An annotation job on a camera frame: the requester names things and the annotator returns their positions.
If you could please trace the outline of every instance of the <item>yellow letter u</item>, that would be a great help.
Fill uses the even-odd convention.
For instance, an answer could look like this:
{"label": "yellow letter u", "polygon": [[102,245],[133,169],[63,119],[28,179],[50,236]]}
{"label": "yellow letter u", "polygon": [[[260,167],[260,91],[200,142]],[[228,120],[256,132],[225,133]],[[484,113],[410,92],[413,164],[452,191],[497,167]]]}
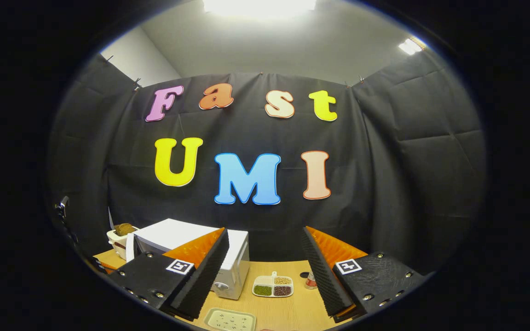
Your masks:
{"label": "yellow letter u", "polygon": [[183,186],[189,184],[196,174],[197,149],[204,141],[200,138],[185,138],[181,145],[185,146],[185,160],[183,171],[179,174],[171,172],[171,150],[177,145],[177,140],[171,138],[159,139],[155,142],[155,175],[163,184],[168,186]]}

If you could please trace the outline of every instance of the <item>blue letter m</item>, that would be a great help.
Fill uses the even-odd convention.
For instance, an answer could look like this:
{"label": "blue letter m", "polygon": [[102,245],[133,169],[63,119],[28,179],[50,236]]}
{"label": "blue letter m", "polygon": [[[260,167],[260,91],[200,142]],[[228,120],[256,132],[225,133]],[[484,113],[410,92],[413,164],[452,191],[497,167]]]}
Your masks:
{"label": "blue letter m", "polygon": [[232,195],[231,185],[242,203],[247,203],[253,189],[257,194],[253,197],[255,205],[277,205],[282,199],[277,195],[276,172],[277,164],[282,161],[279,155],[261,154],[257,157],[251,171],[247,174],[240,163],[238,155],[222,153],[214,157],[220,166],[220,183],[216,203],[232,205],[236,199]]}

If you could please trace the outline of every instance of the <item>ceiling light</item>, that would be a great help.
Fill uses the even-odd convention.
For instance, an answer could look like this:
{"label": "ceiling light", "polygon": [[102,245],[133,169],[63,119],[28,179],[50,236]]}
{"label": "ceiling light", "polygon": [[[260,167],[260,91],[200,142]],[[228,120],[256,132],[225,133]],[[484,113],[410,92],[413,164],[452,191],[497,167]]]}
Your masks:
{"label": "ceiling light", "polygon": [[414,54],[416,52],[420,52],[424,48],[424,47],[421,47],[418,44],[418,42],[414,42],[411,39],[404,40],[404,42],[402,44],[398,45],[398,47],[400,47],[400,49],[402,51],[406,52],[406,54],[408,54],[408,55],[412,55],[412,54]]}
{"label": "ceiling light", "polygon": [[204,0],[204,10],[227,16],[288,17],[313,11],[316,0]]}

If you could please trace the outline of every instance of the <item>microwave knob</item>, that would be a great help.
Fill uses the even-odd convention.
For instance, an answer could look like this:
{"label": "microwave knob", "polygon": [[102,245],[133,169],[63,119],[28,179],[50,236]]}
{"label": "microwave knob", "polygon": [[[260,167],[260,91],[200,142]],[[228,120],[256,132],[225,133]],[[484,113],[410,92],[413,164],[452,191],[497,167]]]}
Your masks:
{"label": "microwave knob", "polygon": [[224,284],[224,283],[214,283],[214,285],[216,286],[217,289],[219,289],[220,291],[226,291],[228,289],[228,285]]}

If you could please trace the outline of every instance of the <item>white wall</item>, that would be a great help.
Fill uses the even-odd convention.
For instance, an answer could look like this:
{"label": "white wall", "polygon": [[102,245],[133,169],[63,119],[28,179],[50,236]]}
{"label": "white wall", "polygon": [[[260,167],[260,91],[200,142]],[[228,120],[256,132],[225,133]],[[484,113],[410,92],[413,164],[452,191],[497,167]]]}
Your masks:
{"label": "white wall", "polygon": [[109,62],[132,80],[140,78],[143,87],[181,78],[141,27],[115,40],[101,55],[105,59],[114,55]]}

